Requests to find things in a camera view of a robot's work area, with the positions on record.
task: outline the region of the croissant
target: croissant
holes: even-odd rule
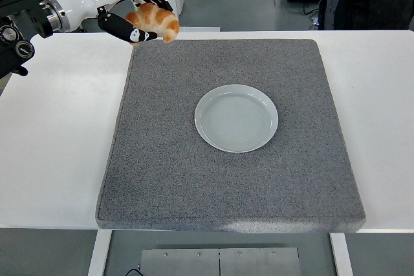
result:
[[[173,41],[179,33],[180,24],[175,14],[153,3],[140,5],[137,11],[128,13],[125,19],[145,32],[157,33],[166,43]]]

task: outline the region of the plate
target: plate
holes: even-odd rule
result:
[[[204,95],[195,108],[203,139],[222,151],[243,153],[265,145],[278,127],[272,100],[253,87],[223,85]]]

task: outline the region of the gray mat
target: gray mat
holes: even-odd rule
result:
[[[241,154],[208,145],[194,110],[244,84],[279,113],[275,136]],[[354,232],[365,213],[317,44],[176,40],[133,52],[96,221],[101,228]]]

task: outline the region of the white robotic arm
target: white robotic arm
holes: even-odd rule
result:
[[[9,72],[22,76],[27,70],[21,65],[34,55],[34,47],[23,37],[18,25],[13,22],[20,12],[25,11],[36,32],[43,38],[53,35],[53,31],[72,32],[84,19],[98,20],[99,27],[130,43],[155,39],[154,32],[144,32],[135,28],[109,10],[125,0],[0,0],[0,78]],[[167,0],[130,0],[135,6],[142,3],[155,3],[158,7],[172,11]]]
[[[76,30],[84,19],[97,18],[105,7],[110,10],[115,4],[123,0],[44,0],[47,10],[50,11],[49,21],[54,30],[72,32]],[[145,0],[132,0],[140,4]],[[167,0],[152,0],[156,5],[172,10]]]
[[[53,30],[72,32],[84,19],[98,18],[100,28],[125,41],[137,42],[153,39],[154,34],[135,30],[121,17],[108,13],[117,3],[124,0],[44,0],[44,11]],[[161,8],[172,11],[167,0],[131,0],[139,6],[144,2],[152,2]]]

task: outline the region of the metal panel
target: metal panel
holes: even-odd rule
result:
[[[217,249],[144,249],[141,272],[150,276],[219,276]]]
[[[300,276],[297,248],[220,250],[221,276]]]
[[[144,249],[151,276],[300,276],[297,248]]]

